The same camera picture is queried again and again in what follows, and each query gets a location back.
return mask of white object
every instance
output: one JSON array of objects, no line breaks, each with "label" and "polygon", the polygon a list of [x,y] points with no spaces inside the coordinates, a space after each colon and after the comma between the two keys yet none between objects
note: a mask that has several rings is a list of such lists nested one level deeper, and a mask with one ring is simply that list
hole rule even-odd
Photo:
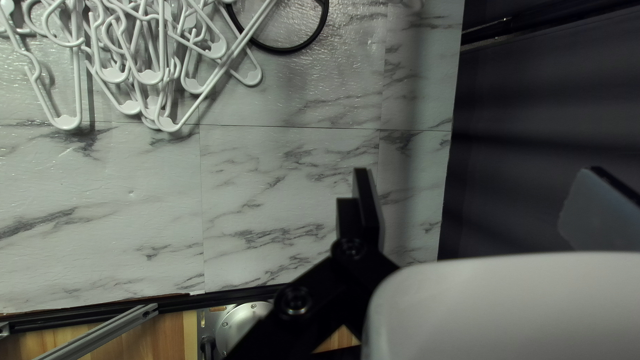
[{"label": "white object", "polygon": [[640,254],[439,261],[376,289],[363,360],[636,360]]},{"label": "white object", "polygon": [[156,119],[156,124],[160,129],[168,133],[178,131],[189,120],[189,118],[191,118],[196,109],[207,98],[209,92],[211,92],[218,80],[220,80],[222,75],[227,71],[229,65],[231,64],[231,61],[236,58],[236,56],[240,53],[240,50],[249,42],[249,40],[253,36],[253,33],[258,29],[262,21],[264,21],[275,3],[276,0],[266,0],[262,4],[253,19],[249,22],[249,25],[246,26],[240,37],[236,40],[236,42],[234,42],[234,44],[224,55],[224,57],[222,57],[222,60],[216,67],[216,70],[209,76],[209,79],[204,85],[202,94],[200,94],[198,99],[193,103],[190,109],[184,114],[182,119],[177,124],[174,124],[173,121],[168,117],[160,117]]},{"label": "white object", "polygon": [[[71,130],[82,122],[80,66],[84,64],[114,108],[126,115],[141,116],[149,128],[173,132],[186,123],[226,71],[246,86],[255,86],[262,79],[262,69],[246,45],[275,0],[263,4],[242,35],[218,1],[222,0],[200,0],[199,4],[195,0],[26,0],[22,5],[26,28],[17,29],[10,18],[15,8],[13,1],[0,0],[3,11],[0,33],[9,34],[15,50],[31,60],[35,71],[26,69],[29,82],[47,118],[56,127]],[[31,12],[37,3],[44,5],[45,10],[41,19],[34,22]],[[204,12],[205,7],[213,3],[237,36],[229,49],[227,40]],[[20,45],[22,40],[16,36],[34,34],[47,37],[71,51],[75,116],[55,117],[54,102],[41,89],[42,66],[37,57],[26,50],[27,46]],[[246,51],[255,68],[243,76],[229,68],[242,50]],[[204,85],[186,76],[193,53],[219,64]],[[185,54],[185,57],[181,59],[179,54]],[[200,95],[177,124],[169,118],[175,81],[180,81],[192,94]],[[125,90],[124,94],[114,85]]]}]

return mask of white plastic hanger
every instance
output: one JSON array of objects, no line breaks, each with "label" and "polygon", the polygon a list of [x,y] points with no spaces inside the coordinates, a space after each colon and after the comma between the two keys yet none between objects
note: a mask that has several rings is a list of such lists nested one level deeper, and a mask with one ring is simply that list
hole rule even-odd
[{"label": "white plastic hanger", "polygon": [[68,115],[62,115],[57,118],[54,117],[54,111],[49,106],[49,104],[51,103],[51,100],[47,102],[45,95],[40,89],[40,85],[41,85],[40,76],[42,75],[42,67],[40,66],[40,62],[38,61],[38,58],[36,58],[34,54],[24,50],[20,46],[16,37],[16,31],[14,31],[15,28],[9,23],[9,19],[6,16],[4,9],[1,6],[0,6],[0,22],[2,22],[1,25],[5,29],[7,29],[6,34],[9,36],[9,39],[13,45],[13,48],[19,54],[29,58],[31,60],[31,63],[33,64],[33,67],[35,69],[34,72],[32,72],[28,66],[24,67],[24,71],[26,72],[27,77],[29,78],[29,82],[31,83],[31,86],[33,87],[33,90],[36,93],[36,96],[38,97],[38,100],[40,101],[40,104],[42,105],[42,109],[44,110],[45,115],[49,119],[49,122],[62,130],[71,130],[78,127],[78,125],[80,125],[82,121],[81,117],[73,118],[73,117],[69,117]]},{"label": "white plastic hanger", "polygon": [[244,29],[243,33],[240,34],[240,37],[234,42],[229,51],[222,57],[220,64],[216,67],[216,70],[209,76],[209,79],[205,83],[205,88],[198,97],[198,99],[193,103],[193,105],[189,108],[189,110],[184,114],[182,119],[174,124],[173,121],[168,117],[159,117],[156,120],[157,126],[168,133],[172,133],[174,131],[178,131],[188,120],[191,118],[196,109],[202,104],[202,102],[207,98],[209,92],[214,88],[220,77],[227,71],[231,61],[236,58],[236,56],[242,51],[242,48],[247,45],[253,33],[258,29],[262,21],[266,18],[269,11],[273,8],[277,0],[266,0],[258,12],[255,14],[249,25]]},{"label": "white plastic hanger", "polygon": [[[15,9],[15,4],[13,3],[13,0],[0,0],[0,7],[4,10],[4,14],[6,15],[7,21],[11,20],[11,14]],[[13,30],[15,31],[16,34],[19,34],[19,35],[35,35],[36,34],[35,31],[29,28],[19,29],[14,26]],[[6,33],[6,31],[7,31],[7,28],[0,28],[0,34],[4,34]]]},{"label": "white plastic hanger", "polygon": [[[220,5],[219,3],[216,3],[216,5],[218,6],[219,11],[224,16],[224,18],[227,21],[228,25],[231,27],[233,32],[236,34],[236,37],[240,37],[240,33],[238,32],[238,30],[234,26],[233,22],[231,22],[231,19],[229,18],[228,14],[227,14],[227,11],[224,10],[222,8],[222,5]],[[258,64],[258,61],[256,61],[255,57],[253,57],[253,54],[251,53],[251,50],[249,50],[248,47],[245,47],[244,51],[246,52],[247,56],[249,56],[250,61],[253,63],[253,66],[255,67],[255,70],[252,70],[251,72],[249,72],[247,74],[247,76],[245,76],[245,77],[240,76],[233,69],[230,69],[229,72],[233,75],[234,78],[236,78],[238,81],[240,81],[242,84],[244,84],[246,86],[258,85],[260,83],[260,81],[262,81],[262,69],[260,68],[260,65]],[[186,68],[187,68],[187,65],[189,64],[190,60],[191,60],[191,51],[189,49],[187,49],[185,57],[184,57],[184,65],[182,66],[182,74],[180,76],[180,82],[182,83],[182,87],[184,87],[185,90],[187,90],[188,92],[190,92],[192,94],[199,95],[199,94],[202,94],[202,92],[204,91],[204,89],[205,89],[204,85],[200,85],[200,83],[198,82],[197,79],[187,78],[186,77]]]}]

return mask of black o-ring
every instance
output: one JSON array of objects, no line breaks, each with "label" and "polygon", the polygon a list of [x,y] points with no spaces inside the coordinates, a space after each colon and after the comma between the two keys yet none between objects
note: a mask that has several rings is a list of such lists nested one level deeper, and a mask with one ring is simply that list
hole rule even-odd
[{"label": "black o-ring", "polygon": [[[251,37],[249,41],[255,47],[262,49],[264,51],[267,51],[269,53],[274,53],[274,54],[291,54],[306,48],[313,41],[315,41],[316,38],[320,35],[322,30],[324,29],[324,25],[326,24],[326,18],[329,16],[329,0],[318,0],[318,1],[322,4],[322,13],[320,14],[320,21],[318,22],[318,26],[316,27],[316,30],[314,31],[314,33],[311,34],[311,36],[308,39],[301,42],[300,44],[290,46],[290,47],[274,47],[274,46],[270,46],[265,43],[262,43],[254,37]],[[231,18],[231,21],[236,26],[236,29],[238,29],[238,32],[242,33],[244,31],[244,27],[242,26],[242,24],[240,24],[240,21],[236,16],[236,12],[234,11],[233,5],[227,4],[226,8],[227,8],[227,13],[229,14],[229,17]]]}]

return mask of gray marble vein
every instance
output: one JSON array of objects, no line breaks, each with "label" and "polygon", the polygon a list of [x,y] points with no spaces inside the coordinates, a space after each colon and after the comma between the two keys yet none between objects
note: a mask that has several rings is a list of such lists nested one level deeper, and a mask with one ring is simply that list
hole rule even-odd
[{"label": "gray marble vein", "polygon": [[450,142],[447,131],[380,131],[385,254],[398,265],[437,258]]},{"label": "gray marble vein", "polygon": [[207,291],[287,282],[335,239],[353,167],[376,170],[367,129],[202,126]]},{"label": "gray marble vein", "polygon": [[451,129],[463,3],[388,2],[382,129]]},{"label": "gray marble vein", "polygon": [[204,290],[200,136],[0,124],[0,313]]},{"label": "gray marble vein", "polygon": [[[239,17],[247,23],[261,1],[244,11],[242,4],[250,3],[240,3]],[[313,2],[282,3],[284,8],[273,12],[271,26],[258,35],[267,44],[300,42],[318,22],[319,9],[308,9]],[[378,128],[387,5],[332,0],[330,6],[324,31],[307,49],[275,55],[254,48],[264,71],[262,83],[248,88],[233,78],[221,81],[211,100],[200,108],[201,124]],[[220,30],[230,34],[225,26]],[[242,64],[249,66],[246,59]],[[214,66],[212,61],[200,64],[201,83]]]}]

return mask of wooden surface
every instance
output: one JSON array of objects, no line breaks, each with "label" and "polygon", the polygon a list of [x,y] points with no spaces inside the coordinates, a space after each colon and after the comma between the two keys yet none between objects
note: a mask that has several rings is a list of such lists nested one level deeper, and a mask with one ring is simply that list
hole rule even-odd
[{"label": "wooden surface", "polygon": [[[93,323],[9,335],[0,340],[0,360],[32,360],[100,325]],[[157,315],[81,360],[197,360],[197,311]],[[358,345],[345,326],[315,352]]]},{"label": "wooden surface", "polygon": [[360,342],[356,339],[355,336],[347,329],[346,326],[341,326],[340,329],[336,330],[333,335],[331,335],[324,343],[320,344],[316,351],[314,352],[323,352],[329,350],[335,350],[337,348],[343,347],[352,347],[355,345],[359,345]]}]

